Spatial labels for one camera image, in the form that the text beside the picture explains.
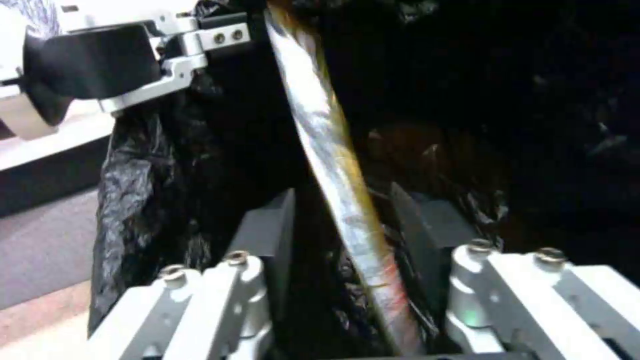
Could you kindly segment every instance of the crumpled plastic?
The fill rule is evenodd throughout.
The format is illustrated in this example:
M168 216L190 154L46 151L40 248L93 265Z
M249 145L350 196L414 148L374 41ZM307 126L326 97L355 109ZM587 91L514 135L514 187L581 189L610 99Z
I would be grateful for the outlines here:
M99 185L89 333L162 267L215 266L244 213L306 175L269 49L215 64L192 88L116 120ZM228 71L235 66L245 70Z

